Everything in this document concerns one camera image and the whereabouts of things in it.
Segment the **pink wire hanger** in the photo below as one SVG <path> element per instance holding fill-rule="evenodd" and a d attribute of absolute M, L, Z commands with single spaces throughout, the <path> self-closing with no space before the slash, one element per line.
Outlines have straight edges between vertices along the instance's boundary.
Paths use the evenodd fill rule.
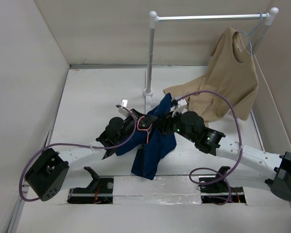
<path fill-rule="evenodd" d="M 149 142 L 149 135 L 150 135 L 150 130 L 152 127 L 152 124 L 150 124 L 148 127 L 146 126 L 145 123 L 142 123 L 142 119 L 144 119 L 145 116 L 142 116 L 138 119 L 137 122 L 137 130 L 142 131 L 142 132 L 146 132 L 146 143 L 148 144 Z"/>

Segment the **blue t shirt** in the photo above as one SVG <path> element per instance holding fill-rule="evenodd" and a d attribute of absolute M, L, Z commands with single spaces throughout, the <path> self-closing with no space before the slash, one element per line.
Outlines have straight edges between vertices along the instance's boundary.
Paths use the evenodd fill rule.
<path fill-rule="evenodd" d="M 131 172 L 136 176 L 153 180 L 160 160 L 174 150 L 177 143 L 174 133 L 164 135 L 152 126 L 150 133 L 136 130 L 129 142 L 119 147 L 115 154 L 124 155 L 139 145 L 142 147 L 136 152 Z"/>

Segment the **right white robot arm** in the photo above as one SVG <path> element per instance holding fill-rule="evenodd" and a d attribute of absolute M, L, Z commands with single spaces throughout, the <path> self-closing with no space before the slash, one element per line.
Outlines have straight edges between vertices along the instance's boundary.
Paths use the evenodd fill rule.
<path fill-rule="evenodd" d="M 162 134 L 178 133 L 205 154 L 239 161 L 256 171 L 253 174 L 234 170 L 232 177 L 236 186 L 270 190 L 278 198 L 291 201 L 291 152 L 282 155 L 241 145 L 224 133 L 206 127 L 203 118 L 191 111 L 168 113 L 155 126 Z"/>

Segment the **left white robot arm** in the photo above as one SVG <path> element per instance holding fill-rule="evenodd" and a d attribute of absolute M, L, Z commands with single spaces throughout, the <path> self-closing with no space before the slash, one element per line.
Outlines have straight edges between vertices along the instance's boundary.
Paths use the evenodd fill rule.
<path fill-rule="evenodd" d="M 97 191 L 100 176 L 87 164 L 112 156 L 133 142 L 137 132 L 151 128 L 158 120 L 156 116 L 135 109 L 119 107 L 119 112 L 125 118 L 111 118 L 105 130 L 91 144 L 54 143 L 39 150 L 22 171 L 19 191 L 26 182 L 41 201 L 54 198 L 61 190 Z"/>

